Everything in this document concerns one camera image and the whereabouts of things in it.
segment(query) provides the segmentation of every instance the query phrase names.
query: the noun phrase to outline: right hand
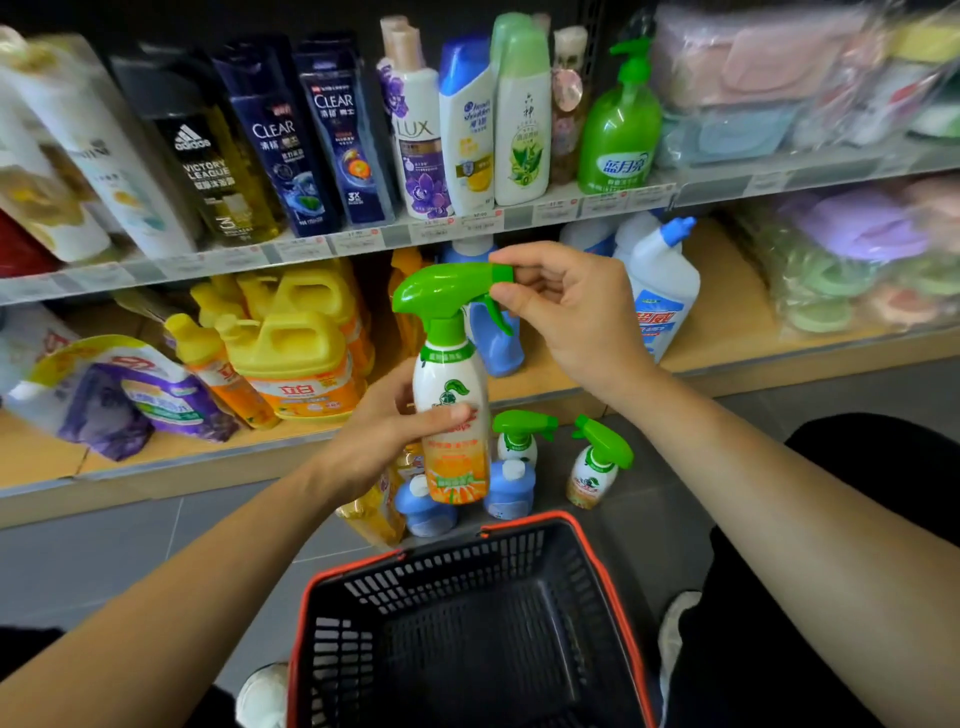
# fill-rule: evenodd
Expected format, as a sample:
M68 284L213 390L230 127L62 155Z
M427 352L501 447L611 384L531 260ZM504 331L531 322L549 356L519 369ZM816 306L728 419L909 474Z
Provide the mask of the right hand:
M527 243L496 251L490 262L515 267L516 283L496 283L493 299L539 331L561 369L600 400L615 406L624 383L656 369L619 260Z

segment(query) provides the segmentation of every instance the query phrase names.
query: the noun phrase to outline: shopping basket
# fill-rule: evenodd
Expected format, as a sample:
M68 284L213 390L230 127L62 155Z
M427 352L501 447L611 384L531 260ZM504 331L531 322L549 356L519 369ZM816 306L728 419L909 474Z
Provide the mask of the shopping basket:
M656 722L607 570L554 511L320 573L288 728L619 728Z

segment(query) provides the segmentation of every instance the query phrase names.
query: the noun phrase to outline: product label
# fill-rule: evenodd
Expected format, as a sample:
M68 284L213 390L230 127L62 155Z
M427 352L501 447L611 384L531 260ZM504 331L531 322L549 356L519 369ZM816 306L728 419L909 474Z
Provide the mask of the product label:
M360 138L352 77L313 77L306 88L349 221L353 225L382 222L384 211L368 157L373 150L364 149Z

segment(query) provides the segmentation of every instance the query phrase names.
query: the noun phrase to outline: green hand soap bottle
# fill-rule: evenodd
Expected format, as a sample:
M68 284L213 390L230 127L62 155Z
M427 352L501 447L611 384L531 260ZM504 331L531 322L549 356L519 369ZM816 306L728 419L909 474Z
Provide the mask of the green hand soap bottle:
M650 38L614 45L611 54L630 57L620 66L616 88L597 99L584 125L577 183L588 195L640 187L647 179L662 111L647 87Z

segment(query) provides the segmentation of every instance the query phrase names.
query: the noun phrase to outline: forearm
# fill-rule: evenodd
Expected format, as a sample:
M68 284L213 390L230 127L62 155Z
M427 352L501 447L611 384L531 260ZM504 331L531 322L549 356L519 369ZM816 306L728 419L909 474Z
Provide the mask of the forearm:
M335 503L306 471L273 484L0 683L20 728L181 726Z
M960 723L960 549L662 370L624 377L614 400L880 719Z

